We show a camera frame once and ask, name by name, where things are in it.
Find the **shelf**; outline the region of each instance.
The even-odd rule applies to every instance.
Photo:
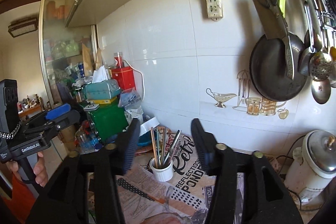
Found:
[[[76,56],[82,56],[82,54],[76,54],[76,55],[72,55],[72,56],[68,56],[68,57],[62,57],[62,58],[59,58],[59,59],[56,59],[56,60],[48,61],[45,64],[48,65],[48,64],[51,64],[51,63],[55,63],[56,61],[60,62],[60,61],[63,61],[67,58],[72,58],[72,57],[76,57]]]

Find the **white canister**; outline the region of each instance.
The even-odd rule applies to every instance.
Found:
[[[155,159],[152,159],[149,165],[153,171],[154,178],[157,181],[168,181],[173,177],[173,161],[171,161],[170,165],[163,169],[156,169],[153,166],[155,165]]]
[[[300,196],[302,204],[317,197],[336,176],[334,140],[334,135],[323,130],[314,130],[303,139],[302,157],[295,155],[284,181]]]

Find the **screw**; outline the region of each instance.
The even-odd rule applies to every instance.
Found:
[[[117,146],[114,143],[109,143],[105,146],[105,149],[107,150],[113,150],[115,149]]]
[[[75,158],[75,157],[77,157],[79,155],[79,153],[78,153],[78,151],[76,151],[76,150],[73,150],[73,151],[71,151],[70,153],[69,153],[69,157],[70,158]]]
[[[227,148],[227,146],[223,143],[218,143],[218,144],[216,144],[216,148],[218,150],[225,150]]]
[[[253,152],[253,155],[254,155],[256,158],[259,158],[259,159],[261,159],[261,158],[264,156],[264,154],[263,154],[262,152],[260,152],[260,151],[254,151],[254,152]]]

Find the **chopstick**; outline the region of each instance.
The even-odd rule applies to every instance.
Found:
[[[155,161],[155,168],[159,168],[158,166],[158,159],[156,155],[156,149],[155,149],[155,138],[154,138],[154,130],[151,128],[151,137],[152,137],[152,145],[153,145],[153,151],[154,151],[154,161]]]

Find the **lid knob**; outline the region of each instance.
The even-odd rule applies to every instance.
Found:
[[[329,150],[331,150],[332,149],[332,145],[333,145],[333,143],[334,143],[334,141],[335,141],[335,136],[334,135],[331,135],[330,137],[329,137],[329,139],[328,139],[328,142],[327,142],[327,148],[329,149]]]

